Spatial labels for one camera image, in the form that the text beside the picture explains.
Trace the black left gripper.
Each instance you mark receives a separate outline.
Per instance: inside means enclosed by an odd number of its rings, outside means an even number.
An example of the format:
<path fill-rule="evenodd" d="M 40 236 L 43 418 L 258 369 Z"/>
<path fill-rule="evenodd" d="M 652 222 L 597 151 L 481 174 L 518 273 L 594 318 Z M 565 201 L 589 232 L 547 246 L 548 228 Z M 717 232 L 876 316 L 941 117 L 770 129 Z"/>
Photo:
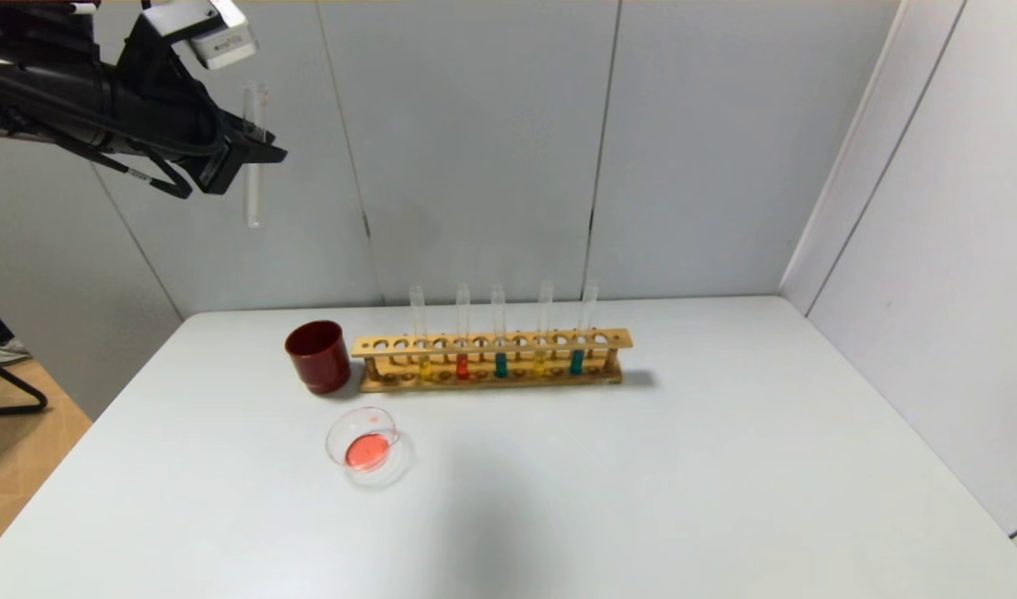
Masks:
<path fill-rule="evenodd" d="M 142 84 L 113 72 L 104 115 L 113 126 L 99 148 L 146 158 L 162 174 L 151 185 L 174 196 L 194 189 L 223 195 L 246 166 L 283 163 L 288 155 L 254 124 L 253 88 L 242 112 L 231 112 L 181 63 L 159 65 Z"/>

